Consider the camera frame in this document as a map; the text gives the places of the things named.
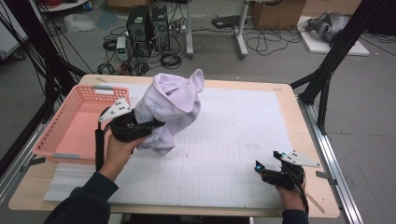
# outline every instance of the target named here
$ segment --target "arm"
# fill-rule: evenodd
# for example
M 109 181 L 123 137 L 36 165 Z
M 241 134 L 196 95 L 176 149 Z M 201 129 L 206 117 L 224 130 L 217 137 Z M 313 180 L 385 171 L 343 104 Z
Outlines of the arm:
M 308 223 L 308 214 L 305 212 L 300 193 L 276 187 L 283 205 L 283 224 Z
M 104 223 L 110 217 L 107 200 L 118 189 L 114 183 L 128 162 L 134 148 L 142 143 L 139 138 L 131 143 L 117 141 L 111 134 L 108 138 L 106 161 L 99 172 L 95 172 L 82 187 L 75 188 L 47 217 L 47 223 Z

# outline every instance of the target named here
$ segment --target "hand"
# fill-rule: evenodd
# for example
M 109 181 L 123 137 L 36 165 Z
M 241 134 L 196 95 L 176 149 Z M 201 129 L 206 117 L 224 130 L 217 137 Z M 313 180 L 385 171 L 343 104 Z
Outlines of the hand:
M 113 134 L 108 137 L 107 156 L 105 163 L 99 173 L 116 181 L 117 176 L 128 162 L 134 148 L 141 144 L 145 138 L 136 139 L 130 143 L 118 141 Z
M 284 210 L 297 209 L 305 211 L 303 199 L 301 198 L 299 192 L 283 189 L 277 186 L 276 189 L 280 195 L 280 198 L 282 199 L 282 205 Z

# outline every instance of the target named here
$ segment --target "dark sleeve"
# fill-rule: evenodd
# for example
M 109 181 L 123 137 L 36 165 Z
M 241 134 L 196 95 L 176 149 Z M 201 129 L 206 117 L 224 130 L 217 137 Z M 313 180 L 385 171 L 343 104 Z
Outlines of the dark sleeve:
M 47 217 L 45 224 L 108 223 L 110 203 L 107 200 L 118 189 L 107 177 L 94 173 L 82 187 L 75 188 Z
M 302 210 L 286 210 L 282 213 L 282 224 L 308 224 L 308 214 Z

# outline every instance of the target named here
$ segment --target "concrete floor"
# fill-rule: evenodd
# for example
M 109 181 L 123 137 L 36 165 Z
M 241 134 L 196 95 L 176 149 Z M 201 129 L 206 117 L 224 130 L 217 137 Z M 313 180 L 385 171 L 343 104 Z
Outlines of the concrete floor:
M 86 13 L 93 21 L 100 21 L 104 16 L 100 9 L 85 12 L 77 8 L 71 12 Z M 116 19 L 107 29 L 66 36 L 90 68 L 96 69 L 104 61 L 103 37 L 124 23 L 125 19 Z M 193 24 L 212 27 L 210 19 L 206 18 L 194 19 Z M 249 50 L 248 57 L 241 61 L 232 35 L 197 32 L 193 33 L 193 38 L 196 53 L 192 60 L 181 54 L 180 68 L 167 70 L 160 67 L 158 70 L 186 77 L 201 68 L 206 79 L 290 84 L 315 71 L 326 56 L 308 53 L 300 42 L 265 57 Z M 396 43 L 370 41 L 396 53 Z M 396 187 L 392 167 L 396 157 L 396 121 L 393 117 L 396 111 L 396 58 L 363 40 L 361 43 L 370 51 L 370 56 L 347 56 L 332 78 L 326 130 L 362 220 L 365 223 L 394 223 L 396 200 L 391 195 Z M 276 42 L 272 46 L 280 48 L 284 43 Z M 66 51 L 72 64 L 88 70 L 70 47 Z M 155 74 L 155 70 L 147 72 L 147 76 Z M 0 62 L 0 94 L 0 156 L 3 156 L 44 100 L 28 60 Z M 40 223 L 48 215 L 10 211 L 8 200 L 9 196 L 0 205 L 1 223 Z M 255 223 L 281 223 L 281 220 L 255 218 Z M 310 223 L 341 224 L 347 221 L 341 215 L 336 219 L 311 219 Z

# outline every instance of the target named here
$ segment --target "pink plastic basket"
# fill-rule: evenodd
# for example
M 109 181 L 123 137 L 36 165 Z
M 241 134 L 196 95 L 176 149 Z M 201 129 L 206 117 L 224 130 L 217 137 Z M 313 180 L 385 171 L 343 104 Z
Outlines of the pink plastic basket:
M 126 88 L 75 86 L 35 143 L 33 153 L 51 161 L 95 164 L 94 131 L 99 116 L 120 97 L 129 100 L 128 93 Z

